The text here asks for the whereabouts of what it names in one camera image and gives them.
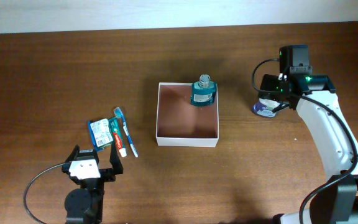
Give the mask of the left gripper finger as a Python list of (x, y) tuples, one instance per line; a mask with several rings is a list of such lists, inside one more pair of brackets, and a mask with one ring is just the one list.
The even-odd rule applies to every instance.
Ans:
[(123, 174), (124, 168), (122, 166), (121, 160), (117, 153), (116, 145), (114, 143), (111, 144), (111, 152), (110, 152), (109, 161), (110, 161), (110, 164), (112, 165), (114, 174)]
[(70, 155), (69, 155), (69, 156), (67, 157), (67, 159), (65, 160), (65, 163), (69, 163), (69, 162), (75, 160), (75, 158), (76, 158), (76, 156), (77, 156), (79, 150), (80, 150), (79, 145), (76, 145), (76, 146), (74, 147), (74, 149), (72, 150), (72, 152), (70, 153)]

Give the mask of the clear pump soap bottle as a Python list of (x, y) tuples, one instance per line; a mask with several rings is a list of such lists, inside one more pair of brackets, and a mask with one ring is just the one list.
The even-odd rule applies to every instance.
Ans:
[(279, 105), (280, 103), (277, 101), (259, 98), (256, 104), (252, 107), (252, 112), (264, 118), (274, 118), (276, 112), (273, 112), (273, 110)]

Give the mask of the teal mouthwash bottle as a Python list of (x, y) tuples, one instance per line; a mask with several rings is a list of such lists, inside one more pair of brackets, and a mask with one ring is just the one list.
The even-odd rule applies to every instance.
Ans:
[(208, 74), (202, 74), (197, 82), (191, 85), (191, 104), (193, 106), (209, 106), (214, 103), (217, 85)]

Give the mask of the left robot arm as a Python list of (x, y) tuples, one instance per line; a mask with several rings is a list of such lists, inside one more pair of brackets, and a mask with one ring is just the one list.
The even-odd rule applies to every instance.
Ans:
[(116, 176), (124, 171), (115, 145), (111, 146), (109, 162), (110, 168), (100, 169), (98, 152), (81, 150), (78, 145), (67, 157), (62, 172), (79, 186), (65, 198), (67, 223), (95, 224), (103, 221), (104, 185), (114, 182)]

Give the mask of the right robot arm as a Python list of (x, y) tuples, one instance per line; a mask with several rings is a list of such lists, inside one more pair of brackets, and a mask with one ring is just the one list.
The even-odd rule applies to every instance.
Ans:
[(309, 193), (295, 213), (274, 223), (358, 223), (358, 143), (326, 75), (265, 74), (260, 95), (286, 101), (309, 129), (323, 163), (326, 183)]

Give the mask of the blue razor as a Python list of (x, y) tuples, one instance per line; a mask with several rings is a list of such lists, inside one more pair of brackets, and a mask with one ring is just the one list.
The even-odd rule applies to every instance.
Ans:
[(90, 135), (90, 138), (91, 138), (91, 142), (92, 142), (92, 145), (93, 145), (93, 149), (97, 152), (99, 151), (102, 151), (103, 148), (102, 147), (98, 147), (97, 144), (96, 144), (96, 141), (95, 141), (95, 138), (94, 138), (94, 133), (91, 129), (91, 123), (93, 122), (93, 120), (89, 120), (87, 121), (87, 126), (88, 126), (88, 131), (89, 131), (89, 135)]

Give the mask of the green red toothpaste tube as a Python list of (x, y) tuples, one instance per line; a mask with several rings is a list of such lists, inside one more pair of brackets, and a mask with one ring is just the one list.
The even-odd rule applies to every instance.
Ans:
[(109, 126), (110, 126), (111, 134), (113, 136), (117, 151), (119, 152), (121, 157), (126, 157), (127, 152), (126, 152), (126, 148), (124, 146), (123, 140), (122, 140), (122, 135), (121, 135), (121, 131), (120, 131), (120, 128), (119, 128), (119, 125), (117, 122), (117, 118), (109, 119)]

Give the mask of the blue white toothbrush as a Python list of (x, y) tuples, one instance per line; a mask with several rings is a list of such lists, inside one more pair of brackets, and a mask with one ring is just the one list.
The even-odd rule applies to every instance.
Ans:
[(138, 153), (137, 153), (137, 150), (134, 146), (134, 143), (132, 141), (132, 138), (131, 138), (131, 135), (129, 134), (129, 131), (128, 131), (128, 128), (127, 128), (127, 122), (126, 122), (126, 119), (125, 119), (125, 116), (124, 116), (124, 113), (122, 112), (122, 110), (120, 109), (120, 107), (116, 107), (113, 109), (113, 112), (115, 114), (115, 116), (117, 118), (121, 118), (122, 119), (122, 125), (123, 125), (123, 130), (124, 130), (124, 133), (127, 137), (127, 140), (129, 142), (129, 146), (132, 150), (132, 153), (134, 154), (135, 157), (138, 157)]

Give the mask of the pink cardboard box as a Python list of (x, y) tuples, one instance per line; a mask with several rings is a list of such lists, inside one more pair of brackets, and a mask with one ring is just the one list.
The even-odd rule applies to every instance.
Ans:
[(212, 105), (190, 103), (191, 83), (158, 84), (155, 138), (159, 146), (216, 147), (219, 98)]

